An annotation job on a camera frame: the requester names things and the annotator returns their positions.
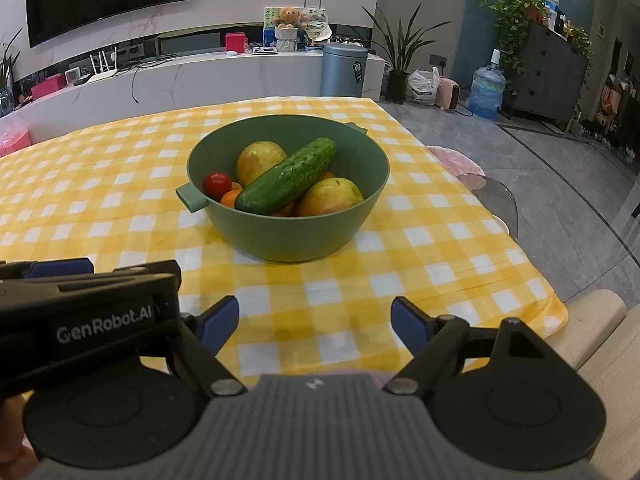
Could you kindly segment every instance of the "sofa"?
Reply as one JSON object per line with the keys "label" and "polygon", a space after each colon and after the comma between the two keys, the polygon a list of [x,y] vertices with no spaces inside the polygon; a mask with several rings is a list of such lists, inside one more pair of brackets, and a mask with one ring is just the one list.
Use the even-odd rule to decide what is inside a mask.
{"label": "sofa", "polygon": [[591,459],[607,478],[640,478],[640,305],[610,290],[567,303],[567,325],[546,342],[600,396],[607,426]]}

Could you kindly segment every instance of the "green cucumber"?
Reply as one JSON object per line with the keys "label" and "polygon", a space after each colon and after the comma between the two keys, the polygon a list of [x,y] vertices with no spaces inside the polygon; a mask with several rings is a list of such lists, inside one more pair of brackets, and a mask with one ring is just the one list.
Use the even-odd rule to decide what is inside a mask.
{"label": "green cucumber", "polygon": [[335,151],[331,139],[312,140],[245,187],[236,197],[236,209],[258,215],[282,209],[302,196],[329,169]]}

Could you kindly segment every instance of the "green bowl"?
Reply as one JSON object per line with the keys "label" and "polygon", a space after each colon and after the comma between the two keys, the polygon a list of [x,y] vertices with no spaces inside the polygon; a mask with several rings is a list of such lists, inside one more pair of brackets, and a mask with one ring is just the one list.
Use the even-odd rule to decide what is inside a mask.
{"label": "green bowl", "polygon": [[[337,145],[330,171],[353,181],[365,198],[337,213],[280,218],[236,211],[202,192],[202,181],[213,171],[236,179],[236,159],[257,140],[271,140],[287,154],[318,137]],[[353,123],[300,115],[268,115],[237,121],[204,137],[187,161],[189,183],[176,189],[189,211],[205,209],[222,237],[239,251],[274,262],[300,262],[334,253],[356,234],[378,200],[389,177],[385,152],[366,130]]]}

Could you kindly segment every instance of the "black plant pot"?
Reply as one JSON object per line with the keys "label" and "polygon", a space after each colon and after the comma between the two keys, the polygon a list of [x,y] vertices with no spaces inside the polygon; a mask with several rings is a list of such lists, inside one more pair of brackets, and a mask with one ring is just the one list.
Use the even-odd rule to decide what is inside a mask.
{"label": "black plant pot", "polygon": [[406,84],[409,81],[408,72],[392,70],[389,72],[389,85],[386,88],[386,100],[401,105],[406,97]]}

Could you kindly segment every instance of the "pink box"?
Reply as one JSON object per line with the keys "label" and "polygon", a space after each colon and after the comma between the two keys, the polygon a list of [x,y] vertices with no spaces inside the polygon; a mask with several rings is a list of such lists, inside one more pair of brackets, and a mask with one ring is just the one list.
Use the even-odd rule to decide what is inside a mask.
{"label": "pink box", "polygon": [[225,36],[225,48],[244,54],[244,32],[230,32]]}
{"label": "pink box", "polygon": [[27,146],[31,146],[27,128],[15,128],[0,134],[0,156],[9,155]]}
{"label": "pink box", "polygon": [[53,94],[66,86],[64,74],[56,74],[47,77],[42,83],[38,83],[31,89],[31,95],[34,99],[39,99],[45,95]]}

